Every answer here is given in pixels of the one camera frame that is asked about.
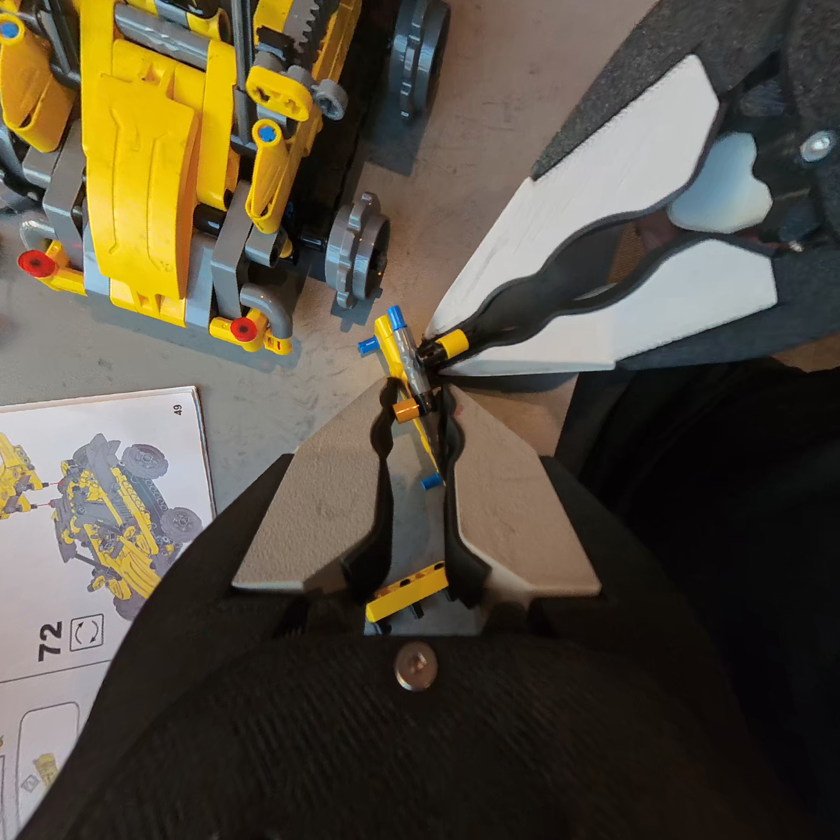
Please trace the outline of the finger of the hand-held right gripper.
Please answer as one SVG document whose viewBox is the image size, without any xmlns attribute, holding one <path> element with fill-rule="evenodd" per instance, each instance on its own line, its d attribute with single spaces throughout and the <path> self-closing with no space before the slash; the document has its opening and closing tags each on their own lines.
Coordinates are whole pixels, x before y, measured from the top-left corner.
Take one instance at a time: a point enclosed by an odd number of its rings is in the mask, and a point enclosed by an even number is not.
<svg viewBox="0 0 840 840">
<path fill-rule="evenodd" d="M 720 103 L 688 55 L 559 163 L 527 178 L 445 293 L 428 338 L 477 314 L 489 295 L 537 272 L 576 235 L 641 217 L 688 185 Z"/>
<path fill-rule="evenodd" d="M 520 343 L 459 358 L 443 375 L 607 371 L 632 355 L 761 312 L 777 300 L 773 262 L 765 251 L 701 238 L 654 263 L 605 304 L 558 315 Z"/>
</svg>

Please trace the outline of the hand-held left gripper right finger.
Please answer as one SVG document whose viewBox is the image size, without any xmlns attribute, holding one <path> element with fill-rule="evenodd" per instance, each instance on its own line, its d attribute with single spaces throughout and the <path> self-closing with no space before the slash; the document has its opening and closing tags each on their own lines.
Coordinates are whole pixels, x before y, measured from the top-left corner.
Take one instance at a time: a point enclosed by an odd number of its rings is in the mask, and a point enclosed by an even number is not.
<svg viewBox="0 0 840 840">
<path fill-rule="evenodd" d="M 455 385 L 439 393 L 448 588 L 466 607 L 602 591 L 543 463 Z"/>
</svg>

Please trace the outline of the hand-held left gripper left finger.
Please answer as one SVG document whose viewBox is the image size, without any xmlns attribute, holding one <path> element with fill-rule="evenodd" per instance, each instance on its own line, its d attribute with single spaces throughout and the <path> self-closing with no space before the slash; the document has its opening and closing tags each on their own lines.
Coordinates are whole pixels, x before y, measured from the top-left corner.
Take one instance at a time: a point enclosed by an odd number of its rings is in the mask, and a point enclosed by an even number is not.
<svg viewBox="0 0 840 840">
<path fill-rule="evenodd" d="M 392 564 L 396 379 L 382 379 L 310 436 L 291 457 L 234 575 L 242 592 L 367 601 Z"/>
</svg>

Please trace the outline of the yellow brick beam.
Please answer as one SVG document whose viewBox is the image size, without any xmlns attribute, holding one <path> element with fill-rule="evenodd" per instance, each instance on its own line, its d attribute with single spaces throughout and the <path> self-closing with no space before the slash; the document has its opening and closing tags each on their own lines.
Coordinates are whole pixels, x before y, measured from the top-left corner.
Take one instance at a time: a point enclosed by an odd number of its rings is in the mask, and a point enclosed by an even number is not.
<svg viewBox="0 0 840 840">
<path fill-rule="evenodd" d="M 436 370 L 469 350 L 469 339 L 461 329 L 455 329 L 437 339 L 422 342 L 416 351 L 420 365 L 427 371 Z"/>
<path fill-rule="evenodd" d="M 423 602 L 447 589 L 446 564 L 438 561 L 376 591 L 367 602 L 364 615 L 368 623 L 387 633 L 390 630 L 385 625 L 390 626 L 393 615 L 407 610 L 420 620 L 424 617 Z"/>
</svg>

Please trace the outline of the yellow panel with grey axle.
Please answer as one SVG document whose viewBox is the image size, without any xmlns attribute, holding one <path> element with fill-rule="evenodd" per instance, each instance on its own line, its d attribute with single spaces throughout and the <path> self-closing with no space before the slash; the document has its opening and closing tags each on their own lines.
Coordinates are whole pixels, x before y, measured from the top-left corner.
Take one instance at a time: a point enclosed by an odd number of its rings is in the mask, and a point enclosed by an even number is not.
<svg viewBox="0 0 840 840">
<path fill-rule="evenodd" d="M 434 424 L 438 409 L 436 396 L 399 306 L 389 307 L 387 313 L 374 322 L 374 335 L 358 342 L 358 351 L 362 357 L 381 353 L 391 378 L 401 381 L 404 398 L 392 407 L 395 420 L 399 424 L 414 424 L 432 461 L 434 472 L 421 479 L 423 489 L 442 487 L 445 479 L 438 463 L 438 435 Z"/>
</svg>

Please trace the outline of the grey desk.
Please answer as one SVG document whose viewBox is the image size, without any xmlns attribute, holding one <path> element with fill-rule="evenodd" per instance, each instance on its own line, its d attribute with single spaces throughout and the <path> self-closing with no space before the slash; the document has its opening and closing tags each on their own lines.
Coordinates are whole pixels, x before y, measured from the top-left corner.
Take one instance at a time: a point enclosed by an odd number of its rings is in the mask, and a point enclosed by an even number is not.
<svg viewBox="0 0 840 840">
<path fill-rule="evenodd" d="M 16 264 L 2 226 L 2 405 L 195 385 L 222 512 L 382 378 L 357 343 L 401 306 L 416 336 L 613 51 L 651 2 L 451 2 L 442 74 L 427 119 L 392 111 L 376 89 L 342 197 L 373 192 L 392 221 L 382 288 L 333 309 L 315 269 L 282 286 L 289 356 L 247 353 L 98 301 L 49 290 Z"/>
</svg>

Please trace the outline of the brick instruction booklet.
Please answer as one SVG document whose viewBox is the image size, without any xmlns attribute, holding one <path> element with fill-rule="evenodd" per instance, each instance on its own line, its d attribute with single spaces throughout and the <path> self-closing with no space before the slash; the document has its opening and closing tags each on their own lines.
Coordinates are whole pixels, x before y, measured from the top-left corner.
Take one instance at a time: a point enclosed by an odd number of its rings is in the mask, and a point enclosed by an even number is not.
<svg viewBox="0 0 840 840">
<path fill-rule="evenodd" d="M 2 838 L 73 750 L 131 623 L 215 517 L 194 386 L 4 406 Z"/>
</svg>

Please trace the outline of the yellow grey brick vehicle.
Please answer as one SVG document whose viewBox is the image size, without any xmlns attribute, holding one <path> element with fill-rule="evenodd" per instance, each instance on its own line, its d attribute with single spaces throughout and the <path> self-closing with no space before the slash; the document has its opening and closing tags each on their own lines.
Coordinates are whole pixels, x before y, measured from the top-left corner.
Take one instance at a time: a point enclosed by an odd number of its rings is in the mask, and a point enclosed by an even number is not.
<svg viewBox="0 0 840 840">
<path fill-rule="evenodd" d="M 247 352 L 292 352 L 300 255 L 343 310 L 382 283 L 379 198 L 342 203 L 382 65 L 434 99 L 446 2 L 1 2 L 2 211 L 19 268 Z"/>
</svg>

